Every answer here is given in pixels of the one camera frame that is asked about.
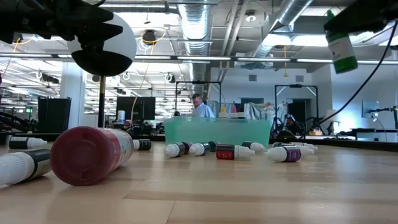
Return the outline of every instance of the red bottle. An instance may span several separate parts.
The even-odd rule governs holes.
[[[127,162],[132,138],[118,129],[76,127],[62,133],[51,148],[50,163],[62,181],[93,185]]]

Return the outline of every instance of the man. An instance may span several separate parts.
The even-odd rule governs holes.
[[[201,98],[200,94],[195,93],[192,96],[193,105],[195,108],[192,110],[192,116],[198,118],[215,118],[213,112],[211,111],[210,107],[207,106],[203,99]]]

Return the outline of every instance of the table surface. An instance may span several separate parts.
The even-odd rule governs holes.
[[[273,163],[166,159],[164,143],[153,144],[98,185],[74,187],[51,172],[0,187],[1,223],[398,223],[397,153],[320,146]]]

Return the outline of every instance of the light blue shirt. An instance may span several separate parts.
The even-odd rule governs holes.
[[[210,107],[207,106],[205,103],[202,103],[198,106],[198,108],[194,108],[192,110],[192,116],[198,118],[215,118],[213,112],[211,111]]]

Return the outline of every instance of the black speaker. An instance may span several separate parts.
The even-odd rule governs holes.
[[[71,99],[39,99],[38,129],[41,133],[62,133],[68,129]]]

